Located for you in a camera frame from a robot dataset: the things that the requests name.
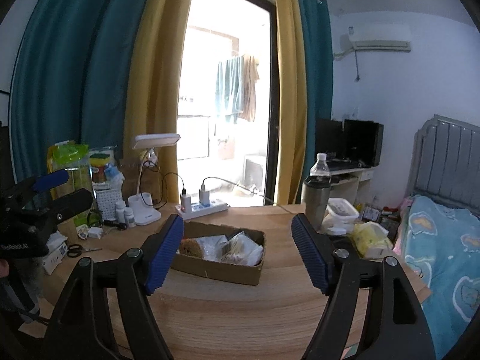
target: curtain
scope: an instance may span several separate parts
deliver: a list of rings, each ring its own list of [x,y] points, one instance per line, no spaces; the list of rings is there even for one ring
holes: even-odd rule
[[[177,130],[183,41],[191,0],[147,0],[130,66],[123,152],[134,156],[131,141],[138,134]],[[177,171],[176,147],[159,150],[163,174]],[[170,202],[179,198],[178,185],[167,182]]]
[[[275,201],[294,203],[305,158],[307,84],[299,0],[277,0],[280,142]]]
[[[302,179],[315,163],[316,119],[330,119],[333,96],[333,50],[326,0],[298,0],[307,72],[307,135]]]
[[[121,148],[128,72],[146,0],[39,0],[10,103],[17,181],[47,172],[64,140]]]

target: air conditioner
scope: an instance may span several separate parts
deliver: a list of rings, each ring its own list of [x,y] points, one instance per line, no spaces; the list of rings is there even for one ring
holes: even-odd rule
[[[349,27],[354,50],[410,51],[412,34],[404,24],[363,24]]]

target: teal curtain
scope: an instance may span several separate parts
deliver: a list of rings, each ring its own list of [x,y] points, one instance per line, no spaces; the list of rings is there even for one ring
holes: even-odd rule
[[[315,163],[316,119],[330,119],[333,96],[333,50],[326,0],[298,0],[307,72],[307,137],[302,178]]]
[[[25,30],[10,103],[17,181],[47,171],[63,140],[123,144],[131,53],[146,0],[39,0]]]

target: bed sheet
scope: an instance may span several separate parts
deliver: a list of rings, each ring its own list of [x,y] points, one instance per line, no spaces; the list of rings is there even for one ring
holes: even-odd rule
[[[401,254],[432,291],[422,308],[441,359],[480,305],[480,221],[425,196],[405,214]]]

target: door frame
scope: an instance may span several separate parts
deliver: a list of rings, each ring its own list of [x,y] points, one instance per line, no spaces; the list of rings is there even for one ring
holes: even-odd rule
[[[268,148],[265,168],[265,205],[273,204],[277,184],[278,150],[280,138],[280,74],[278,66],[277,6],[268,0],[246,0],[270,14],[270,117],[268,121]]]

